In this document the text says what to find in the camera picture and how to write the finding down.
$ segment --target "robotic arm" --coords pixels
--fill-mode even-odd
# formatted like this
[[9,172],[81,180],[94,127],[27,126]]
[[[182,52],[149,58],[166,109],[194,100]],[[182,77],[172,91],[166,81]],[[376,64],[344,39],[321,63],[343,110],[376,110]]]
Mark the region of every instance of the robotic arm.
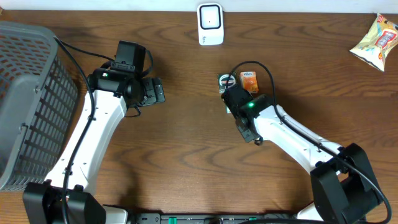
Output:
[[[312,204],[296,215],[217,216],[136,214],[115,206],[101,206],[93,197],[96,178],[116,126],[124,118],[128,108],[165,101],[160,79],[140,76],[144,56],[144,47],[120,42],[116,60],[109,63],[111,68],[102,66],[89,76],[96,111],[70,172],[67,186],[70,223],[239,224],[249,220],[282,217],[345,224],[363,218],[382,202],[366,181],[312,142],[322,144],[329,151],[349,159],[379,187],[368,158],[359,146],[352,144],[344,148],[323,139],[291,118],[282,107],[274,106],[267,96],[254,99],[246,90],[235,85],[228,88],[221,97],[235,117],[243,138],[246,142],[254,140],[256,144],[270,140],[292,156],[311,176],[314,196]],[[55,167],[46,176],[46,181],[43,184],[29,183],[25,189],[23,200],[30,223],[63,223],[60,199],[65,167],[83,132],[90,109],[87,94],[70,141]],[[284,117],[284,122],[281,121],[280,114]],[[340,182],[337,178],[340,172],[348,172],[349,177]]]

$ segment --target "orange box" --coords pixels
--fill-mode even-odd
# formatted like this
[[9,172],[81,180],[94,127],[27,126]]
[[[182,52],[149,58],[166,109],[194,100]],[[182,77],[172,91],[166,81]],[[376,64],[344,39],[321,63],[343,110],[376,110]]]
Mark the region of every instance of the orange box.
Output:
[[256,72],[241,72],[239,76],[242,87],[250,93],[258,93],[259,86],[257,84]]

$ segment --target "white background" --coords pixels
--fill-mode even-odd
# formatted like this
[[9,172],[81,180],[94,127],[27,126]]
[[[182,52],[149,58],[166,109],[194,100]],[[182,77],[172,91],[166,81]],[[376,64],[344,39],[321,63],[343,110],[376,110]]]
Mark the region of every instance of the white background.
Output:
[[[3,9],[196,11],[198,0],[0,0]],[[226,12],[398,13],[398,0],[218,0]]]

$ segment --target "gray basket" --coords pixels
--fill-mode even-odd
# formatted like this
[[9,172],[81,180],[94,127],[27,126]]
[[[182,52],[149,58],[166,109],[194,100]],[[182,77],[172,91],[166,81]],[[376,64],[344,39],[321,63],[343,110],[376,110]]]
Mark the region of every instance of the gray basket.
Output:
[[78,92],[53,36],[0,22],[0,190],[43,182],[62,151]]

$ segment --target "wood grain tabletop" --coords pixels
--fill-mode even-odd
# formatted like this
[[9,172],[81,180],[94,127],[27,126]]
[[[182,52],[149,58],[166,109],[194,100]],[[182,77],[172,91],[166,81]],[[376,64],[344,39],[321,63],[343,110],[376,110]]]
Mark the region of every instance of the wood grain tabletop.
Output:
[[[398,22],[398,15],[386,17]],[[166,102],[120,122],[95,197],[164,213],[298,212],[312,201],[304,169],[271,142],[246,144],[226,114],[216,75],[244,60],[268,66],[279,104],[297,121],[343,146],[359,144],[398,211],[398,47],[388,55],[384,73],[349,52],[375,18],[225,12],[223,44],[204,47],[194,12],[3,11],[0,16],[47,27],[69,44],[110,57],[119,40],[152,52],[150,76],[162,79]],[[71,61],[59,54],[81,93],[75,124],[86,90]],[[86,74],[104,62],[78,52],[73,56]],[[260,67],[247,65],[243,71],[255,71],[260,92],[271,94]],[[368,220],[385,215],[380,205]],[[27,223],[22,192],[0,193],[0,223]]]

